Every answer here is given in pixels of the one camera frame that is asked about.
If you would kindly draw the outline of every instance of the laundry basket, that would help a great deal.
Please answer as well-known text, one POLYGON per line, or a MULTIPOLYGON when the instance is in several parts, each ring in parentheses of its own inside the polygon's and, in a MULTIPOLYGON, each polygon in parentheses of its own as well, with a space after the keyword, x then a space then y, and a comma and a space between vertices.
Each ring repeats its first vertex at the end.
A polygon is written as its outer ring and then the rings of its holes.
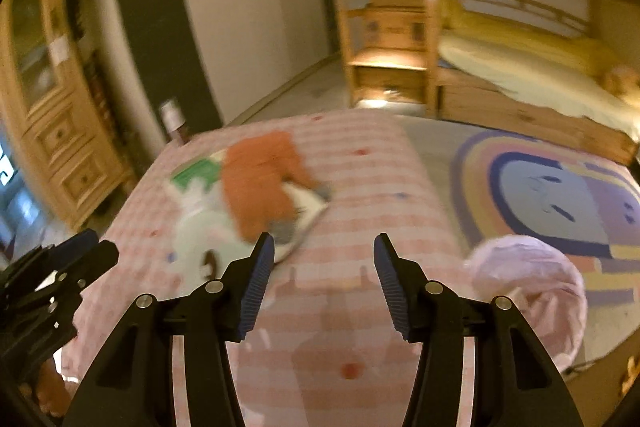
POLYGON ((527 235, 478 245, 466 262, 479 298, 510 297, 551 355, 558 371, 574 361, 587 322, 582 275, 556 248, 527 235))

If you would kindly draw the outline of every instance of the checkered tablecloth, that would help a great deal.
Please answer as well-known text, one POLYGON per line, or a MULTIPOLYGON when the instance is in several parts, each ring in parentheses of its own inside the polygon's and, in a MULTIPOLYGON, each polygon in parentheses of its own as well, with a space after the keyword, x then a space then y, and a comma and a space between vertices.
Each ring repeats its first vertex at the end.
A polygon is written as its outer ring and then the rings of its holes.
MULTIPOLYGON (((227 344, 248 426, 400 426, 420 346, 394 330, 373 264, 381 232, 430 279, 470 295, 446 213, 420 159, 394 117, 376 110, 300 116, 169 144, 104 236, 120 250, 116 267, 87 288, 75 315, 78 336, 63 349, 63 373, 81 378, 137 295, 175 296, 168 269, 178 207, 164 188, 170 172, 195 155, 243 138, 291 132, 311 172, 334 190, 302 245, 276 266, 254 331, 227 344)), ((184 361, 174 343, 179 426, 188 426, 184 361)), ((459 425, 468 425, 472 345, 465 351, 459 425)))

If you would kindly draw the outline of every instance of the metal bolt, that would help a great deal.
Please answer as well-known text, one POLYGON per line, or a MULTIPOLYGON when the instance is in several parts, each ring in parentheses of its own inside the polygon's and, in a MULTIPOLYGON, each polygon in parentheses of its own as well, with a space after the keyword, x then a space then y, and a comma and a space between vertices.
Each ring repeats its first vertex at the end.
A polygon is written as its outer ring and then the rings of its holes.
POLYGON ((501 310, 507 311, 511 309, 511 301, 507 297, 498 297, 495 299, 495 305, 501 310))
POLYGON ((206 289, 207 293, 219 293, 224 287, 225 285, 220 281, 209 281, 207 285, 204 286, 204 289, 206 289))
POLYGON ((149 306, 151 306, 151 303, 153 301, 154 301, 154 298, 151 295, 149 294, 141 295, 136 299, 136 306, 142 309, 149 308, 149 306))
POLYGON ((429 281, 426 285, 424 285, 424 289, 427 290, 427 292, 431 295, 440 295, 442 292, 444 292, 442 284, 435 281, 429 281))

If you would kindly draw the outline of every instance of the rug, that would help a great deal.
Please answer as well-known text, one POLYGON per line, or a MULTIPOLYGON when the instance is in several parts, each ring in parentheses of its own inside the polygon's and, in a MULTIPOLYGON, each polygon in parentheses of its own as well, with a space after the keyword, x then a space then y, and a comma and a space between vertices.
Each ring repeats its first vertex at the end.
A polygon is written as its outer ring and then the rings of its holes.
POLYGON ((640 187, 623 166, 484 130, 458 149, 450 197, 469 247, 530 235, 569 256, 590 306, 640 301, 640 187))

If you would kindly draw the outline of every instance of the dark green panel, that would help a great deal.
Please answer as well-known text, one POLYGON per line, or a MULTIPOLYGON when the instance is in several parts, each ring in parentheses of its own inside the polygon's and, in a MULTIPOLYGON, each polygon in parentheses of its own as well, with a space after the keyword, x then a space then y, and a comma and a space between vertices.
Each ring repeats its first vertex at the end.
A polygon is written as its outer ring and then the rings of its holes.
POLYGON ((184 0, 118 2, 131 54, 158 121, 162 123, 159 105, 175 97, 193 132, 221 127, 184 0))

